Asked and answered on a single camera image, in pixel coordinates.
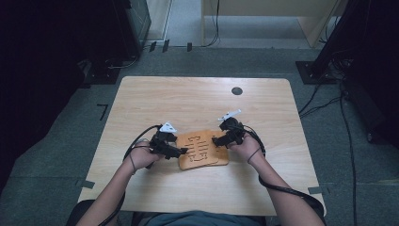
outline light wood tabletop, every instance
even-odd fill
[[[241,95],[231,89],[241,88]],[[217,119],[235,118],[263,141],[266,158],[294,189],[318,187],[309,148],[288,80],[271,78],[124,77],[109,113],[79,201],[96,199],[120,166],[132,141],[152,125],[167,121],[179,134],[219,130]],[[155,130],[144,137],[151,139]],[[122,210],[183,212],[202,210],[247,216],[275,216],[258,174],[230,150],[227,166],[182,171],[178,159],[162,159],[141,169],[126,188]],[[324,204],[321,194],[313,195]]]

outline gray carpet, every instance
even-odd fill
[[[170,47],[146,52],[133,66],[120,72],[117,85],[79,89],[54,123],[49,134],[20,157],[0,201],[1,225],[63,225],[77,202],[76,182],[88,174],[110,107],[123,76],[223,76],[287,78],[300,109],[314,86],[303,85],[296,60],[314,60],[318,50],[216,49]],[[319,88],[310,107],[340,95],[338,85]],[[399,151],[389,144],[366,141],[364,128],[351,103],[344,101],[357,170],[359,225],[399,224]],[[302,120],[311,157],[323,189],[328,225],[352,225],[352,168],[348,135],[339,103]],[[121,221],[129,225],[130,213]],[[269,225],[277,218],[267,218]]]

